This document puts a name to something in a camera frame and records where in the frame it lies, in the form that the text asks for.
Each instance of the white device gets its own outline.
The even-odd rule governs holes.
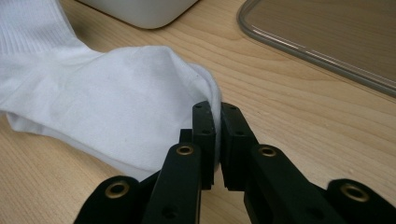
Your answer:
[[[132,25],[154,29],[173,21],[198,0],[78,0]]]

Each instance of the wood grain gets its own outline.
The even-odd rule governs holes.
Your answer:
[[[396,205],[396,101],[245,36],[243,0],[201,0],[170,25],[142,30],[61,1],[78,37],[109,51],[167,45],[210,70],[260,142],[281,148],[313,183],[352,178]],[[72,223],[96,186],[119,172],[49,137],[13,132],[0,118],[0,223]],[[242,193],[216,173],[201,223],[249,223]]]

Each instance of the wooden table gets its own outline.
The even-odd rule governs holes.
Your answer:
[[[109,51],[167,45],[210,70],[261,143],[281,148],[313,183],[352,178],[396,205],[396,101],[244,35],[243,0],[201,0],[170,25],[142,30],[78,2],[61,3],[78,37]],[[119,172],[58,140],[13,132],[0,118],[0,223],[71,223]],[[216,173],[201,223],[249,223],[243,194]]]

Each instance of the plastic container lid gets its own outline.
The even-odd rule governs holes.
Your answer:
[[[249,36],[396,96],[396,1],[247,0]]]

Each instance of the black plastic part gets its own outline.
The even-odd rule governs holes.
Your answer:
[[[252,224],[273,223],[274,214],[254,179],[247,182],[244,203]]]
[[[359,182],[333,180],[326,197],[348,223],[395,223],[396,208]]]
[[[96,188],[82,206],[75,223],[139,223],[142,212],[139,183],[120,175]]]
[[[220,162],[228,190],[245,190],[248,152],[258,141],[238,107],[221,104]]]
[[[202,150],[202,189],[214,184],[216,129],[208,101],[192,107],[192,142]]]
[[[142,223],[199,223],[201,149],[180,143],[169,149]]]
[[[281,150],[257,145],[250,156],[250,170],[271,208],[274,223],[345,223]]]

